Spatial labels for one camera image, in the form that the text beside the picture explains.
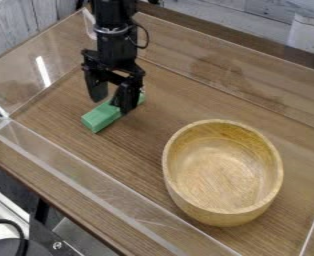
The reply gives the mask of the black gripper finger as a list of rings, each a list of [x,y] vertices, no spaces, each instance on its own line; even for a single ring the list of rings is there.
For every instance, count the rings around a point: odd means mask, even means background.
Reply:
[[[92,101],[101,101],[108,96],[106,73],[100,71],[86,71],[85,83]]]
[[[110,105],[117,107],[122,115],[128,114],[138,104],[142,88],[142,79],[128,77],[118,84]]]

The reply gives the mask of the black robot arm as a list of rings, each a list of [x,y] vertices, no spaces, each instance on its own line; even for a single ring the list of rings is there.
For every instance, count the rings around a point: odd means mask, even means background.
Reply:
[[[98,102],[108,96],[108,84],[117,86],[109,104],[125,115],[137,106],[145,71],[136,64],[137,27],[133,20],[137,0],[90,0],[94,15],[94,50],[84,49],[81,68],[89,97]]]

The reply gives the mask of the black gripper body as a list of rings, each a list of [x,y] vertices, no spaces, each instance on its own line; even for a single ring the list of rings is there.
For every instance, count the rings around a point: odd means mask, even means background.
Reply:
[[[136,64],[137,50],[145,48],[137,44],[137,27],[134,23],[94,25],[97,48],[81,51],[84,76],[86,71],[105,72],[108,82],[117,86],[128,77],[144,78],[145,71]]]

